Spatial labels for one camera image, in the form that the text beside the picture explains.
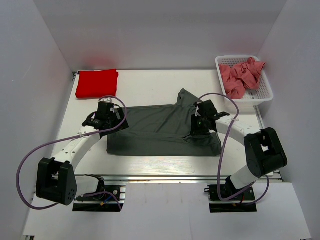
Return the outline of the dark grey t-shirt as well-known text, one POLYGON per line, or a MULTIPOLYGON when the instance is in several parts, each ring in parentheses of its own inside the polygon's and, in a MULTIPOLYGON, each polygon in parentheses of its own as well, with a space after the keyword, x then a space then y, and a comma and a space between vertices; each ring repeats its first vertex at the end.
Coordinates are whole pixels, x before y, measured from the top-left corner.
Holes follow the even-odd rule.
POLYGON ((175 104, 127 108, 128 128, 108 135, 107 153, 127 157, 216 157, 216 133, 191 135, 198 97, 182 89, 175 104))

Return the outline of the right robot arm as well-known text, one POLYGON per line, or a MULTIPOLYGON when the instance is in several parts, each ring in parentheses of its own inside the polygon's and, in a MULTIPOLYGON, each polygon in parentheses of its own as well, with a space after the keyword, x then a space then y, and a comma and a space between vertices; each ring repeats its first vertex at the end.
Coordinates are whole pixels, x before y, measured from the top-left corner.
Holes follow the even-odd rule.
POLYGON ((261 177, 288 164, 288 159, 275 129, 259 129, 244 124, 222 112, 214 116, 191 116, 191 135, 204 136, 212 131, 225 135, 220 159, 223 159, 228 138, 242 144, 246 164, 225 180, 228 199, 236 200, 261 177))

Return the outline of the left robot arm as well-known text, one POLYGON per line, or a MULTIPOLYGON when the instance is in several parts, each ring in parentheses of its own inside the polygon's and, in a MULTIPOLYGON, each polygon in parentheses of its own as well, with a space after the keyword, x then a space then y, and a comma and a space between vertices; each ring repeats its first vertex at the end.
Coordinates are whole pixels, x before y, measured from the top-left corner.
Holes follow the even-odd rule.
POLYGON ((99 200, 105 196, 102 177, 94 174, 76 176, 75 170, 85 155, 103 137, 129 127, 127 110, 98 110, 87 116, 77 135, 51 158, 43 158, 37 167, 35 194, 40 199, 68 206, 80 196, 99 200))

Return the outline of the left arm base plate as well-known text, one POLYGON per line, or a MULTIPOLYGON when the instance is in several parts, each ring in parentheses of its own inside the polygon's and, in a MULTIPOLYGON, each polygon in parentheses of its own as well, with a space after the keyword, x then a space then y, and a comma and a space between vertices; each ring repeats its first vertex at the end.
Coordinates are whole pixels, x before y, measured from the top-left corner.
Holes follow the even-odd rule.
MULTIPOLYGON (((107 184, 101 191, 112 193, 123 208, 126 196, 126 185, 107 184)), ((121 209, 117 201, 110 194, 104 193, 90 197, 78 197, 75 199, 72 207, 73 212, 91 212, 91 213, 119 213, 121 209)))

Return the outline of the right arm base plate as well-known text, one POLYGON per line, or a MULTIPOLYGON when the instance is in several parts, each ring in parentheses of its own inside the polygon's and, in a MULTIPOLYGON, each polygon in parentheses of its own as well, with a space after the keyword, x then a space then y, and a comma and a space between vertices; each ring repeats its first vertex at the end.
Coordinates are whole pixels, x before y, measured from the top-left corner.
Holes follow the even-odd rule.
POLYGON ((256 196, 251 186, 245 192, 228 201, 221 201, 218 196, 217 185, 212 184, 204 188, 208 195, 210 213, 254 213, 257 206, 254 202, 256 196))

